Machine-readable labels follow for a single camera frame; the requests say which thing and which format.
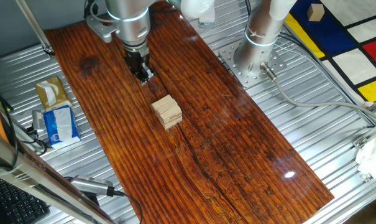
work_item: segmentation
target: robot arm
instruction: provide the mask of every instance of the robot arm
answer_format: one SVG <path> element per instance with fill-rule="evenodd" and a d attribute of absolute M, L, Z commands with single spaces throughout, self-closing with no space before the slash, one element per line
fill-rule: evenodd
<path fill-rule="evenodd" d="M 120 38 L 126 50 L 126 63 L 130 71 L 145 84 L 154 72 L 149 66 L 149 48 L 146 38 L 150 31 L 149 6 L 161 0 L 105 0 L 108 14 L 113 18 L 110 26 L 104 26 L 95 15 L 86 16 L 87 24 L 106 43 L 112 41 L 112 33 Z M 214 0 L 167 0 L 185 17 L 196 19 L 204 14 Z M 93 1 L 88 5 L 91 12 Z"/>

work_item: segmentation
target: keyboard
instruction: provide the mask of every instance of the keyboard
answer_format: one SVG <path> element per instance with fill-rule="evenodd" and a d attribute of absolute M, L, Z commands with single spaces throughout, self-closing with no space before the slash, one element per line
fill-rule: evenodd
<path fill-rule="evenodd" d="M 31 224 L 50 213 L 45 202 L 0 179 L 0 205 L 9 224 Z"/>

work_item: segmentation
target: stacked wooden blocks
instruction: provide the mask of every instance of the stacked wooden blocks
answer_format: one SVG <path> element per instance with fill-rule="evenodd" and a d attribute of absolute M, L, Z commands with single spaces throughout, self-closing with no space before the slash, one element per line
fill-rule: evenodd
<path fill-rule="evenodd" d="M 182 121 L 181 108 L 170 95 L 152 103 L 152 108 L 155 110 L 158 120 L 166 130 Z"/>

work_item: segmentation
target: aluminum profile table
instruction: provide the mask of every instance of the aluminum profile table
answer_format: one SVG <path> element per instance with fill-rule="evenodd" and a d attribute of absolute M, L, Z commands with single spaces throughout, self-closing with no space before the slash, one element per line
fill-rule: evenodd
<path fill-rule="evenodd" d="M 191 25 L 217 55 L 218 50 L 244 37 L 247 11 L 243 0 L 216 0 L 214 27 L 201 28 L 197 20 Z M 296 47 L 283 39 L 283 48 Z M 308 56 L 275 49 L 286 62 L 287 71 L 278 74 L 286 93 L 301 102 L 347 101 L 350 97 L 327 70 L 319 70 Z M 34 83 L 58 75 L 73 102 L 82 141 L 42 156 L 61 175 L 88 175 L 107 179 L 122 190 L 109 161 L 70 89 L 55 57 L 49 57 L 38 45 L 0 58 L 0 92 L 15 108 L 13 117 L 25 127 L 32 123 L 32 110 L 43 110 Z M 338 223 L 349 218 L 376 199 L 376 179 L 366 179 L 357 171 L 356 148 L 352 142 L 369 128 L 356 111 L 328 106 L 298 108 L 288 104 L 270 80 L 246 89 L 247 93 L 281 131 L 301 157 L 326 184 L 335 199 L 313 215 L 307 223 Z M 124 223 L 138 223 L 128 199 L 99 197 L 101 208 Z M 51 207 L 51 214 L 40 223 L 66 223 L 75 219 Z"/>

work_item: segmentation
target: tissue box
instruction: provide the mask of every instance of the tissue box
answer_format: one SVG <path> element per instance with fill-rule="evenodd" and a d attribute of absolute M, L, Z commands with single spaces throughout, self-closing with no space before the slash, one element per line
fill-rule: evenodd
<path fill-rule="evenodd" d="M 69 106 L 45 112 L 43 117 L 50 145 L 54 149 L 80 142 L 75 116 Z"/>
<path fill-rule="evenodd" d="M 34 85 L 41 104 L 46 111 L 62 106 L 71 106 L 71 101 L 63 88 L 62 82 L 56 75 Z"/>

